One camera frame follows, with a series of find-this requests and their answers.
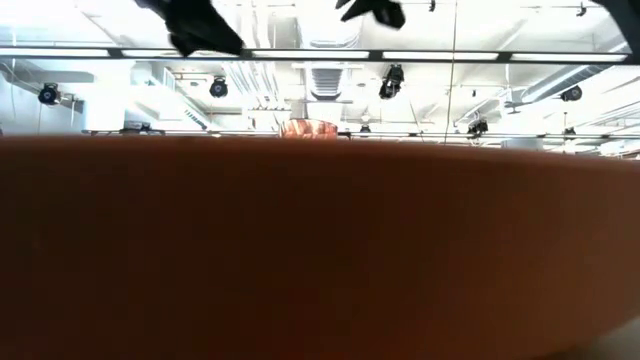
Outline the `thin black horizontal rail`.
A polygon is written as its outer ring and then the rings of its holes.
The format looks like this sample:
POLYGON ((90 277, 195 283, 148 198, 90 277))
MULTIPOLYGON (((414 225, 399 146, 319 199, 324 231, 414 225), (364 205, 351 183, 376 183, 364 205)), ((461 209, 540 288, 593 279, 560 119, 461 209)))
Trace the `thin black horizontal rail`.
MULTIPOLYGON (((82 134, 97 135, 162 135, 162 136, 240 136, 240 137, 282 137, 278 131, 249 131, 249 130, 82 130, 82 134)), ((640 140, 640 134, 523 134, 523 133, 433 133, 433 132, 350 132, 339 131, 337 137, 346 137, 348 139, 363 138, 416 138, 416 139, 435 139, 436 141, 444 141, 449 139, 544 139, 544 140, 597 140, 597 141, 614 141, 614 140, 640 140)))

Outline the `red translucent faceted cup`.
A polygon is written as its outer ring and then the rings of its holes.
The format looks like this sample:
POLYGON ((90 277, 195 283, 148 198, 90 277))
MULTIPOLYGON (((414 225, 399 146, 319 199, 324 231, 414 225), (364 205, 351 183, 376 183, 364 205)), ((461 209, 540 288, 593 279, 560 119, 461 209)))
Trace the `red translucent faceted cup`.
POLYGON ((289 119, 280 127, 283 138, 336 139, 338 127, 331 123, 314 119, 289 119))

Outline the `black horizontal rig beam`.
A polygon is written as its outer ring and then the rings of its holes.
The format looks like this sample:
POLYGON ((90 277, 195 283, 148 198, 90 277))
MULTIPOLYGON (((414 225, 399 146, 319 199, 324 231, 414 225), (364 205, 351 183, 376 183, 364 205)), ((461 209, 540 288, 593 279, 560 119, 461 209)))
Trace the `black horizontal rig beam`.
MULTIPOLYGON (((47 60, 143 60, 180 61, 178 51, 164 48, 0 46, 0 58, 47 60)), ((627 53, 549 53, 489 51, 396 51, 245 49, 239 55, 196 51, 187 61, 303 61, 303 62, 391 62, 391 63, 477 63, 477 64, 562 64, 634 65, 640 55, 627 53)))

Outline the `silver ventilation duct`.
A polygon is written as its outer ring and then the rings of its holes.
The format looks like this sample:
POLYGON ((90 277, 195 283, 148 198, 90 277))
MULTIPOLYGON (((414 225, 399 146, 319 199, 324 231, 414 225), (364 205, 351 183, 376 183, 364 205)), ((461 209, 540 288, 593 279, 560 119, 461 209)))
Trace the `silver ventilation duct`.
MULTIPOLYGON (((312 50, 337 51, 360 45, 363 18, 343 22, 346 6, 340 0, 295 0, 301 47, 312 50)), ((337 100, 350 71, 338 63, 312 62, 305 75, 310 81, 309 93, 320 101, 337 100)))

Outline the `orange round plate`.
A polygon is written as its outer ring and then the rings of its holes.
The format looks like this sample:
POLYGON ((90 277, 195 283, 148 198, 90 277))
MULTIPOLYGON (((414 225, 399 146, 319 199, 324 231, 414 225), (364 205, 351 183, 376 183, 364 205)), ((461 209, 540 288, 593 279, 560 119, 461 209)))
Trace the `orange round plate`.
POLYGON ((0 360, 574 360, 640 317, 640 164, 0 139, 0 360))

